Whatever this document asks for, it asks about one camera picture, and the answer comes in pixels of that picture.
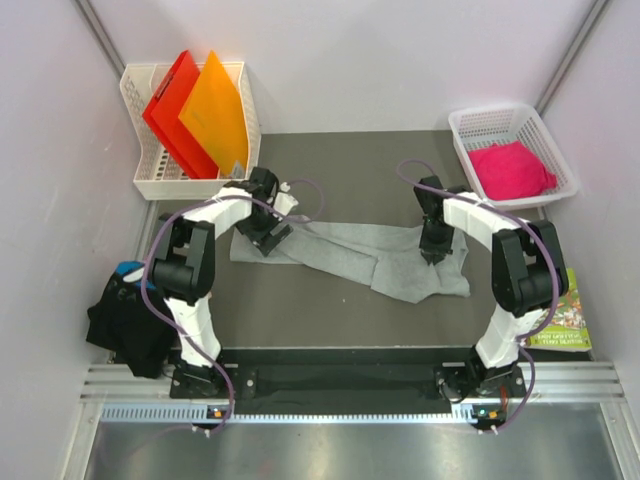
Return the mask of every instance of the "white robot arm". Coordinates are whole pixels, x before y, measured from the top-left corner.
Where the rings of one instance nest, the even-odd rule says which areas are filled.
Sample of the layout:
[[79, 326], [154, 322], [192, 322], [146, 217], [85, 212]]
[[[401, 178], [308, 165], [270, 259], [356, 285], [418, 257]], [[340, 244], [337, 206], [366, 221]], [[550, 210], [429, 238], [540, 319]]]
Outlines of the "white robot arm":
[[[477, 203], [481, 201], [475, 193], [459, 195]], [[459, 199], [450, 198], [443, 203], [444, 222], [476, 239], [490, 252], [494, 233], [520, 228], [511, 220]], [[489, 327], [476, 344], [476, 350], [484, 366], [486, 368], [504, 367], [515, 362], [518, 359], [516, 338], [529, 332], [541, 315], [542, 309], [537, 308], [516, 317], [496, 303]]]
[[[288, 215], [291, 210], [298, 205], [298, 202], [291, 195], [284, 192], [282, 190], [283, 188], [288, 189], [288, 186], [286, 184], [280, 186], [279, 191], [275, 193], [272, 203], [276, 211]], [[224, 199], [225, 197], [231, 196], [252, 197], [247, 190], [231, 186], [222, 188], [212, 200]], [[248, 219], [252, 214], [253, 208], [253, 203], [248, 200], [242, 200], [241, 198], [223, 200], [197, 210], [192, 210], [184, 215], [184, 219], [188, 222], [206, 222], [207, 224], [214, 225], [214, 239], [217, 239], [236, 224]], [[281, 220], [281, 218], [275, 215], [273, 215], [273, 218], [278, 221]], [[165, 298], [165, 303], [169, 307], [174, 320], [187, 332], [186, 335], [180, 334], [182, 346], [181, 357], [188, 364], [195, 366], [211, 367], [212, 365], [210, 360], [207, 360], [196, 352], [191, 344], [185, 341], [185, 336], [191, 337], [193, 341], [197, 345], [200, 345], [214, 360], [218, 358], [221, 350], [220, 342], [215, 335], [211, 323], [211, 313], [209, 311], [210, 296], [211, 294], [208, 293], [206, 296], [195, 300], [195, 303], [190, 303], [186, 299], [179, 297], [170, 296]]]
[[551, 272], [539, 245], [525, 229], [497, 212], [481, 208], [476, 194], [450, 189], [455, 196], [445, 199], [436, 192], [443, 190], [436, 176], [423, 178], [419, 184], [427, 189], [414, 187], [424, 212], [420, 251], [427, 262], [438, 263], [451, 252], [454, 228], [491, 252], [491, 288], [496, 308], [489, 327], [472, 347], [464, 370], [455, 375], [447, 375], [446, 368], [436, 372], [438, 386], [455, 392], [456, 401], [476, 394], [483, 396], [509, 385], [519, 375], [519, 339], [533, 329], [543, 309], [549, 307], [552, 275], [557, 277], [559, 295], [567, 291], [567, 273], [555, 227], [546, 220], [520, 219], [544, 244], [554, 264]]
[[186, 340], [189, 337], [213, 360], [220, 354], [220, 342], [209, 311], [216, 239], [235, 226], [267, 256], [292, 229], [281, 223], [282, 216], [247, 199], [259, 200], [286, 216], [298, 205], [288, 190], [288, 185], [280, 185], [269, 170], [255, 167], [249, 180], [229, 182], [210, 204], [185, 213], [158, 245], [150, 267], [150, 281], [185, 332], [180, 333], [182, 361], [174, 372], [172, 397], [210, 397], [218, 387], [211, 360]]

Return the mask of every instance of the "gray cloth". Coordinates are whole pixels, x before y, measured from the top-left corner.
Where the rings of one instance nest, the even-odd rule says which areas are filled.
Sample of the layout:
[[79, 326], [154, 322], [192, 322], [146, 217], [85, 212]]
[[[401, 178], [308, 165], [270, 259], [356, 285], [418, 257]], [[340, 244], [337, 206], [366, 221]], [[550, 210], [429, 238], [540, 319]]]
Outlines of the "gray cloth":
[[420, 255], [421, 232], [422, 227], [353, 223], [294, 225], [291, 235], [263, 257], [235, 231], [231, 261], [307, 265], [410, 303], [437, 293], [468, 297], [469, 282], [461, 273], [468, 252], [462, 232], [454, 233], [453, 254], [435, 266]]

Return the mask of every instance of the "magenta towel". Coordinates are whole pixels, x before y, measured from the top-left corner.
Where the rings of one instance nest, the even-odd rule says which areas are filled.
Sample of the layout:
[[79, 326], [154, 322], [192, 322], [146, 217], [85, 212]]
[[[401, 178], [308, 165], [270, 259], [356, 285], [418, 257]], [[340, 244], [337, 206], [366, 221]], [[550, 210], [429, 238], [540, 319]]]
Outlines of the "magenta towel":
[[520, 142], [473, 150], [469, 158], [491, 200], [535, 197], [558, 185], [556, 176]]

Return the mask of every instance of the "white wall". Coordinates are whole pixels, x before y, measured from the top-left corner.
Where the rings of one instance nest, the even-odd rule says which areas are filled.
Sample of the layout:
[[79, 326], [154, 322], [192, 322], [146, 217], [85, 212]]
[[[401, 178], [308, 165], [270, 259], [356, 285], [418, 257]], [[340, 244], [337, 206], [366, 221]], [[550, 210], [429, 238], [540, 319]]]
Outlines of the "white wall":
[[266, 133], [448, 128], [535, 103], [590, 0], [93, 0], [125, 62], [245, 60]]
[[86, 309], [144, 202], [116, 78], [70, 1], [0, 3], [0, 478], [53, 478], [87, 365]]
[[640, 423], [640, 2], [616, 0], [545, 121], [580, 183], [554, 205], [594, 349], [612, 359]]

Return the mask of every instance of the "white basket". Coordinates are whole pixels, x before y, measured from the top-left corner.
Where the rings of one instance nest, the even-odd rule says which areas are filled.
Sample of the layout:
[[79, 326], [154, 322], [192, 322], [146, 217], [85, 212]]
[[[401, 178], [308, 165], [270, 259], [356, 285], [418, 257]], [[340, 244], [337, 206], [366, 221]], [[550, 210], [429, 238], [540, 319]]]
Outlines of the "white basket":
[[[551, 134], [533, 107], [506, 104], [485, 108], [469, 108], [449, 115], [453, 146], [460, 157], [471, 188], [481, 198], [502, 210], [541, 207], [578, 191], [576, 181], [556, 146]], [[491, 200], [484, 193], [468, 152], [494, 143], [504, 145], [519, 140], [558, 178], [558, 186], [537, 197], [514, 200]]]
[[[258, 115], [253, 104], [244, 62], [230, 62], [223, 65], [240, 92], [242, 100], [249, 138], [248, 175], [258, 164], [261, 139]], [[229, 179], [192, 180], [187, 177], [142, 118], [142, 112], [147, 107], [153, 92], [170, 68], [171, 65], [128, 65], [120, 80], [120, 91], [140, 141], [140, 163], [133, 183], [147, 200], [209, 198], [218, 193]]]

